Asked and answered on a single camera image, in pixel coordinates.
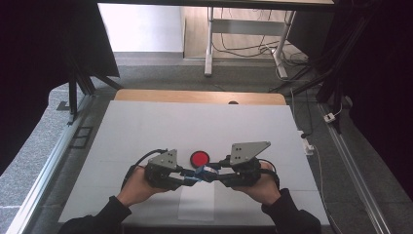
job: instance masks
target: white paper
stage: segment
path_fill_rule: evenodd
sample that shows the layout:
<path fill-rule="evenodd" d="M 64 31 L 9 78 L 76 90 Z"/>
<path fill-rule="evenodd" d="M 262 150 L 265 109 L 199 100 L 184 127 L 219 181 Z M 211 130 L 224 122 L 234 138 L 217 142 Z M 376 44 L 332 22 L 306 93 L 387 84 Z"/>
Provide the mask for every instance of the white paper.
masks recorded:
<path fill-rule="evenodd" d="M 192 187 L 183 187 L 178 210 L 178 219 L 213 221 L 214 183 L 197 182 Z"/>

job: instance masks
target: red button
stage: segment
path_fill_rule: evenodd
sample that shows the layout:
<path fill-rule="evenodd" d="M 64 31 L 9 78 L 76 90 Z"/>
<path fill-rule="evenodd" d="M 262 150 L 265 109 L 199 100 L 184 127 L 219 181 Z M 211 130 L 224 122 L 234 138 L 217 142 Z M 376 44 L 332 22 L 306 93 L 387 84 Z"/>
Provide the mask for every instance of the red button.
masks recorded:
<path fill-rule="evenodd" d="M 194 168 L 198 168 L 209 163 L 209 155 L 204 151 L 196 151 L 191 155 L 191 165 Z"/>

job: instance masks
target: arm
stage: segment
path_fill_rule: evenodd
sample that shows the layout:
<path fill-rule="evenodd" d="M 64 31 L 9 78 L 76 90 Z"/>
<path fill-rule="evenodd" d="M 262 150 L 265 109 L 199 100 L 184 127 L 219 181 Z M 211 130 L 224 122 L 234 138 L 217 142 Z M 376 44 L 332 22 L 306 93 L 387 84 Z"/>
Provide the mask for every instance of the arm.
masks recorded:
<path fill-rule="evenodd" d="M 261 168 L 272 169 L 267 163 Z M 270 175 L 262 175 L 251 187 L 233 187 L 262 204 L 262 211 L 269 215 L 279 234 L 320 234 L 319 220 L 306 211 L 298 211 L 288 189 L 279 191 Z"/>
<path fill-rule="evenodd" d="M 117 233 L 121 222 L 131 214 L 131 205 L 144 202 L 156 193 L 166 192 L 165 189 L 151 187 L 144 174 L 144 168 L 136 167 L 119 195 L 110 197 L 99 214 L 70 219 L 63 224 L 58 234 Z"/>

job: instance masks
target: white table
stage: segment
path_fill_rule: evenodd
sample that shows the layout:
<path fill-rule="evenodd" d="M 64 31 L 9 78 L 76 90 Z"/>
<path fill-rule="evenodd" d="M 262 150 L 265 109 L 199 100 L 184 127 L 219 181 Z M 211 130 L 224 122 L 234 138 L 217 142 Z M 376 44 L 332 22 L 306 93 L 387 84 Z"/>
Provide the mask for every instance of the white table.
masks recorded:
<path fill-rule="evenodd" d="M 206 151 L 211 162 L 224 159 L 234 142 L 270 141 L 258 158 L 272 161 L 299 209 L 328 224 L 289 106 L 111 101 L 94 144 L 59 219 L 96 215 L 120 191 L 129 166 L 156 148 L 177 149 L 178 165 Z M 268 226 L 260 205 L 219 181 L 157 194 L 131 207 L 126 225 Z M 188 209 L 193 200 L 199 206 Z"/>

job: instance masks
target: hand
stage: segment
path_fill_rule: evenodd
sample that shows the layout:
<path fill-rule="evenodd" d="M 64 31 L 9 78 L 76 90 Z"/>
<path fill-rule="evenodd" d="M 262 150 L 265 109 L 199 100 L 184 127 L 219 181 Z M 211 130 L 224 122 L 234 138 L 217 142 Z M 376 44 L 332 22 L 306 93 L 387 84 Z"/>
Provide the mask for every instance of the hand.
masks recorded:
<path fill-rule="evenodd" d="M 261 163 L 261 168 L 268 170 L 273 169 L 268 163 Z M 281 197 L 276 182 L 270 175 L 267 174 L 262 174 L 261 178 L 258 179 L 253 186 L 232 187 L 232 189 L 242 191 L 256 202 L 262 203 L 266 206 L 271 206 Z"/>
<path fill-rule="evenodd" d="M 117 198 L 125 207 L 130 207 L 146 201 L 156 193 L 166 191 L 166 189 L 152 187 L 145 179 L 145 169 L 137 166 Z"/>

